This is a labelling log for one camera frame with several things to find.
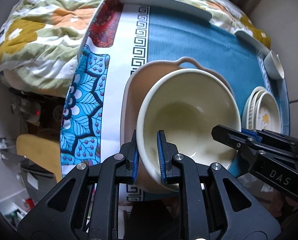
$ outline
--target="white cup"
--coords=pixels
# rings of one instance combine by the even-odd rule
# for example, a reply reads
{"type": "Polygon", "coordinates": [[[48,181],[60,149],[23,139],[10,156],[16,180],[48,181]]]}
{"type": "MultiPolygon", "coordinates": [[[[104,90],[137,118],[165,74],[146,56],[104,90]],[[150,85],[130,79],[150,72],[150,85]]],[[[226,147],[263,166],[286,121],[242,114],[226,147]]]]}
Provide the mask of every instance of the white cup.
{"type": "Polygon", "coordinates": [[[137,119],[137,147],[149,175],[163,185],[156,133],[164,130],[168,142],[195,162],[219,162],[228,168],[236,150],[213,140],[218,124],[241,130],[239,110],[229,89],[212,74],[199,69],[173,71],[157,81],[146,95],[137,119]]]}
{"type": "Polygon", "coordinates": [[[265,57],[264,67],[268,73],[268,76],[272,79],[278,80],[284,78],[284,70],[281,65],[278,54],[273,50],[265,57]]]}

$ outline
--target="greek key pattern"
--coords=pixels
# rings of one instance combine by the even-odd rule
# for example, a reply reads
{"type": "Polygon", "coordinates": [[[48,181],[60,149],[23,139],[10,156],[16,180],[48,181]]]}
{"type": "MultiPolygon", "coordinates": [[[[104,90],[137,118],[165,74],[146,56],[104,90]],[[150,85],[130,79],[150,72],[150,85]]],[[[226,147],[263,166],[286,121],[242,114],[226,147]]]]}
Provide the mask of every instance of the greek key pattern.
{"type": "Polygon", "coordinates": [[[132,51],[130,75],[140,66],[147,63],[148,28],[150,6],[140,5],[137,16],[134,47],[132,51]]]}
{"type": "Polygon", "coordinates": [[[144,192],[135,185],[127,184],[127,201],[143,201],[144,192]]]}

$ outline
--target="white lettering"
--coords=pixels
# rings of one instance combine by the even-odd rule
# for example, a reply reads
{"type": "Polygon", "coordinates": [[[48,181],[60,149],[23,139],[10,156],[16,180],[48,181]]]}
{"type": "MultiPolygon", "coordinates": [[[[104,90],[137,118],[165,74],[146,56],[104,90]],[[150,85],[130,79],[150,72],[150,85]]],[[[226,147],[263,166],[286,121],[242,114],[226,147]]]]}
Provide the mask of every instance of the white lettering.
{"type": "Polygon", "coordinates": [[[270,177],[273,178],[275,175],[276,175],[276,171],[272,170],[271,173],[270,173],[270,177]]]}
{"type": "Polygon", "coordinates": [[[289,184],[289,180],[290,180],[290,178],[286,178],[285,179],[285,182],[283,183],[284,185],[288,185],[289,184]]]}
{"type": "Polygon", "coordinates": [[[280,182],[281,182],[281,179],[282,179],[282,174],[278,178],[276,178],[276,180],[279,180],[280,182]]]}

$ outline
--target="red patterned patch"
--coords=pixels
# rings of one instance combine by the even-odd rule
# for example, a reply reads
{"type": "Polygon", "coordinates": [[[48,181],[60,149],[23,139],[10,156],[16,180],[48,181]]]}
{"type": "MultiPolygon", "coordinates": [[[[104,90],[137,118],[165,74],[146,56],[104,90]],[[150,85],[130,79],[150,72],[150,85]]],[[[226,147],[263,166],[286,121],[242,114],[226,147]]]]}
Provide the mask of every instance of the red patterned patch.
{"type": "Polygon", "coordinates": [[[109,48],[113,45],[123,4],[119,0],[105,0],[99,8],[95,21],[89,29],[89,37],[99,48],[109,48]]]}

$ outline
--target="blue floral pattern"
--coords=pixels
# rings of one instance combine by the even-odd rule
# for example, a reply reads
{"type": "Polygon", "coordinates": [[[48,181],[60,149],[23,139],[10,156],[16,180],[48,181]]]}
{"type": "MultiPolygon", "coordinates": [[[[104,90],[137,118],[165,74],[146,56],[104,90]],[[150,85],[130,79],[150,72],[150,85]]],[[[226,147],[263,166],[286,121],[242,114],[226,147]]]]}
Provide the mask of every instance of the blue floral pattern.
{"type": "Polygon", "coordinates": [[[110,56],[85,45],[64,105],[61,164],[100,163],[102,106],[110,56]]]}

